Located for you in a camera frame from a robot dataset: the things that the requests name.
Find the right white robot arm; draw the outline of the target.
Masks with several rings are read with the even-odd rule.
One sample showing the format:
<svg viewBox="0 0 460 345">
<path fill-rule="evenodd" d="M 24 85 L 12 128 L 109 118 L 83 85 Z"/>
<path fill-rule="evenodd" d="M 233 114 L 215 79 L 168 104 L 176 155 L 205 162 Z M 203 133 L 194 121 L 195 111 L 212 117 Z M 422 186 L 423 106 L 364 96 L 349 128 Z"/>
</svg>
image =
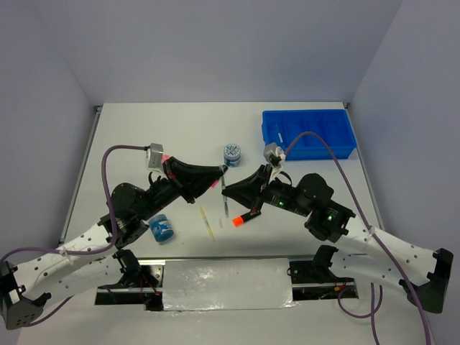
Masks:
<svg viewBox="0 0 460 345">
<path fill-rule="evenodd" d="M 333 201 L 333 188 L 317 173 L 304 175 L 296 186 L 268 178 L 268 166 L 222 193 L 258 216 L 264 204 L 304 216 L 304 227 L 322 242 L 311 262 L 320 281 L 349 277 L 368 280 L 404 293 L 424 311 L 441 313 L 449 285 L 453 254 L 417 247 L 376 227 L 367 227 L 351 209 Z"/>
</svg>

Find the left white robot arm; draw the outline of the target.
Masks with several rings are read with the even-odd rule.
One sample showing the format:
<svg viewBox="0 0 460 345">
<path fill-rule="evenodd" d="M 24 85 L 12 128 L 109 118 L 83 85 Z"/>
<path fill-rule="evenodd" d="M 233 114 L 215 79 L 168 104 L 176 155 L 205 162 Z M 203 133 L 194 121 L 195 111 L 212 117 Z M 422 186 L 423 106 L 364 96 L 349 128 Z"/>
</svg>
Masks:
<svg viewBox="0 0 460 345">
<path fill-rule="evenodd" d="M 1 261 L 1 316 L 6 329 L 35 326 L 46 308 L 91 288 L 136 285 L 141 268 L 128 245 L 148 230 L 147 221 L 178 198 L 194 203 L 227 171 L 227 166 L 188 165 L 171 157 L 166 174 L 143 190 L 122 183 L 111 194 L 113 207 L 89 230 L 37 259 L 14 265 Z"/>
</svg>

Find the yellow gel pen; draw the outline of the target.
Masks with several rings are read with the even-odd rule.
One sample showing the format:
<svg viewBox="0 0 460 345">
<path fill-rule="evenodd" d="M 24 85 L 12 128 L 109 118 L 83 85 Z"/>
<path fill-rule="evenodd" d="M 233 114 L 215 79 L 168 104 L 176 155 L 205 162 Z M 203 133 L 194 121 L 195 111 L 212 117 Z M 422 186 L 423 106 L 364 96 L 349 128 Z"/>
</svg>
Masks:
<svg viewBox="0 0 460 345">
<path fill-rule="evenodd" d="M 211 228 L 211 225 L 209 224 L 209 221 L 208 221 L 208 218 L 207 218 L 206 213 L 205 213 L 205 211 L 204 211 L 204 208 L 203 208 L 202 206 L 199 206 L 199 211 L 200 211 L 200 213 L 201 213 L 201 217 L 202 217 L 202 219 L 203 219 L 203 222 L 204 222 L 204 225 L 205 225 L 206 230 L 207 230 L 207 232 L 208 232 L 208 235 L 209 235 L 209 237 L 211 238 L 211 241 L 212 241 L 213 243 L 216 243 L 216 239 L 215 239 L 215 236 L 214 236 L 214 234 L 213 234 L 213 230 L 212 230 L 212 228 Z"/>
</svg>

